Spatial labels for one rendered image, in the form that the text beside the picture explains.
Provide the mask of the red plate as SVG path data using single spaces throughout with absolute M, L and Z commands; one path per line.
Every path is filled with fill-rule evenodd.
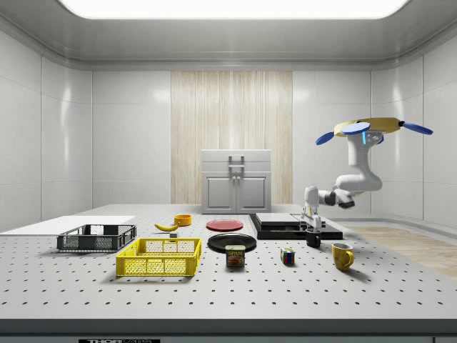
M 206 223 L 206 228 L 215 232 L 232 232 L 243 228 L 243 223 L 233 219 L 217 219 Z

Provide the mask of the white board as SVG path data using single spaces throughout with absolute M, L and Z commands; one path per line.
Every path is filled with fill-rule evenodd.
M 0 235 L 59 235 L 85 224 L 124 224 L 135 216 L 63 216 L 31 224 Z

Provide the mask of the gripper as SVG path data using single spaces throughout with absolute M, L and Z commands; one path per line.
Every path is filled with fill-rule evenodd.
M 307 223 L 314 232 L 320 231 L 322 226 L 321 216 L 319 214 L 308 215 L 306 213 L 301 214 L 301 221 Z

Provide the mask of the white cabinet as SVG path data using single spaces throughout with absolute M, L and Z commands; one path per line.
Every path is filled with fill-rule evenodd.
M 270 149 L 203 149 L 201 201 L 204 214 L 271 211 Z

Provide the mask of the yellow basket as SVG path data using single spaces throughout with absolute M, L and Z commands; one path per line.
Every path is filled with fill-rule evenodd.
M 118 276 L 193 276 L 200 238 L 139 238 L 116 255 Z

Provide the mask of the drone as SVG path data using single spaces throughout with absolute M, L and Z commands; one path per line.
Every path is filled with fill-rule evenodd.
M 362 134 L 363 142 L 366 143 L 367 138 L 364 134 L 365 131 L 382 131 L 383 133 L 391 133 L 398 131 L 401 127 L 421 134 L 432 135 L 433 133 L 431 129 L 424 126 L 401 121 L 400 119 L 394 117 L 375 117 L 369 119 L 356 119 L 337 124 L 333 128 L 333 131 L 325 133 L 321 137 L 317 138 L 316 144 L 324 144 L 331 140 L 334 136 L 347 136 L 354 134 Z

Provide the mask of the flat-sided can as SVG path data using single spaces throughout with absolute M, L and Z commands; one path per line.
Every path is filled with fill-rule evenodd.
M 244 245 L 226 245 L 225 251 L 227 267 L 243 267 L 246 264 Z

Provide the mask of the yellow mug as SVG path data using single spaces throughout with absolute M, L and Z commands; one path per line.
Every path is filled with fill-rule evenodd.
M 333 243 L 331 246 L 335 267 L 347 271 L 354 262 L 353 247 L 344 243 Z

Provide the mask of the black stove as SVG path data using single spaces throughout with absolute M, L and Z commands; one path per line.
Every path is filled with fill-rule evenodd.
M 257 230 L 257 239 L 305 239 L 310 226 L 301 221 L 299 214 L 257 213 L 250 214 Z

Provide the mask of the dark grey basket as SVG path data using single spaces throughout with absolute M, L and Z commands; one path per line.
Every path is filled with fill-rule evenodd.
M 136 237 L 136 226 L 85 224 L 57 237 L 57 249 L 70 252 L 117 252 Z

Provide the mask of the black plate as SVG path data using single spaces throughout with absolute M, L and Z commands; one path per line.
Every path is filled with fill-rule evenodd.
M 208 239 L 208 246 L 215 252 L 224 253 L 227 245 L 244 245 L 246 252 L 256 248 L 256 240 L 246 234 L 217 234 Z

